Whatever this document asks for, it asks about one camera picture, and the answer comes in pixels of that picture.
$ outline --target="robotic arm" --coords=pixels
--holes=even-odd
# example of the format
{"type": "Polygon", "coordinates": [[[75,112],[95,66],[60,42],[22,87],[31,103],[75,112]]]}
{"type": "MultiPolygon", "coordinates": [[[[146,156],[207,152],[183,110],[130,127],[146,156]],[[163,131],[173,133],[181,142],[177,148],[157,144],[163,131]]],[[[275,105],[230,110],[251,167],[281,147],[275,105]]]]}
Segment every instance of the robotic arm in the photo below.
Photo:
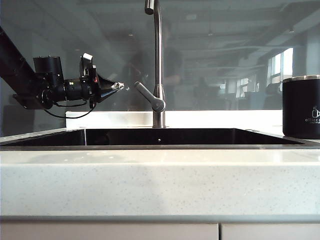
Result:
{"type": "Polygon", "coordinates": [[[64,79],[59,56],[33,58],[35,72],[0,26],[0,77],[16,92],[13,97],[26,109],[50,109],[57,102],[84,100],[97,103],[124,88],[96,72],[93,56],[80,58],[79,78],[64,79]]]}

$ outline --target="mug lid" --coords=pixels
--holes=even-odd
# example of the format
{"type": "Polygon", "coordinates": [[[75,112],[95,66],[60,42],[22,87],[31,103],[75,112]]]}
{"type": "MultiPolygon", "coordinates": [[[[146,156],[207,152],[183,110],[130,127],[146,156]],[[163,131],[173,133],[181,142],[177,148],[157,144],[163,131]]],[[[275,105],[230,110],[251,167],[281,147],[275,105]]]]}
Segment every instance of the mug lid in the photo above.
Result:
{"type": "Polygon", "coordinates": [[[283,83],[300,81],[300,80],[317,80],[320,79],[320,75],[304,75],[304,76],[295,76],[283,80],[283,83]]]}

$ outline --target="cabinet door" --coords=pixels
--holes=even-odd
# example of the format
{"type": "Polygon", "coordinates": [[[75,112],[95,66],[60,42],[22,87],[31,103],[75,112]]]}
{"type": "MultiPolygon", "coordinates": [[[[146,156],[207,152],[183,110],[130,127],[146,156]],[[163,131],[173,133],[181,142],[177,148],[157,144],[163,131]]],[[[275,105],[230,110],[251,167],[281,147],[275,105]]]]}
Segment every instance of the cabinet door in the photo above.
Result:
{"type": "Polygon", "coordinates": [[[1,240],[218,240],[217,224],[5,221],[1,240]]]}
{"type": "Polygon", "coordinates": [[[222,224],[221,240],[320,240],[320,224],[222,224]]]}

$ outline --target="window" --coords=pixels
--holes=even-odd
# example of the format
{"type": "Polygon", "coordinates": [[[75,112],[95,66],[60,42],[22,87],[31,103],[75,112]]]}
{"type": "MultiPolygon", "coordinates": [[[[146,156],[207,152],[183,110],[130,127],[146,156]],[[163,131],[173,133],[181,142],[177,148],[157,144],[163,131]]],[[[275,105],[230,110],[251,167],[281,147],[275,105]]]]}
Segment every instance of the window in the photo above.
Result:
{"type": "Polygon", "coordinates": [[[256,75],[238,79],[236,82],[236,98],[245,97],[246,92],[258,92],[256,85],[256,75]]]}
{"type": "Polygon", "coordinates": [[[266,85],[281,83],[284,79],[292,77],[293,53],[294,49],[288,48],[269,59],[266,85]]]}

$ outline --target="black cable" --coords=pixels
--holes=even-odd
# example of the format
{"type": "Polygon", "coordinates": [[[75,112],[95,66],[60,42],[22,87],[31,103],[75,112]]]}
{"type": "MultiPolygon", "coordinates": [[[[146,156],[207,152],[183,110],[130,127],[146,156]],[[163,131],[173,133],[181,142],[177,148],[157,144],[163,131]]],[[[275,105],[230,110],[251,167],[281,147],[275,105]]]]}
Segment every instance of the black cable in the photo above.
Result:
{"type": "Polygon", "coordinates": [[[53,103],[54,105],[56,105],[57,107],[80,107],[80,106],[83,106],[83,105],[86,105],[87,104],[87,101],[84,101],[83,103],[81,103],[81,104],[75,104],[75,105],[71,105],[71,106],[68,106],[68,105],[60,105],[59,103],[57,103],[57,102],[54,102],[53,103]]]}
{"type": "Polygon", "coordinates": [[[53,116],[53,117],[59,118],[59,119],[79,119],[79,118],[82,118],[82,117],[88,115],[89,113],[91,113],[92,110],[95,109],[96,106],[97,106],[97,105],[95,105],[95,106],[94,106],[90,111],[88,111],[86,114],[84,114],[84,115],[82,115],[82,116],[76,116],[76,117],[58,116],[58,115],[55,115],[55,114],[49,112],[48,110],[45,110],[45,109],[44,109],[44,111],[45,111],[47,114],[49,114],[49,115],[51,115],[51,116],[53,116]]]}

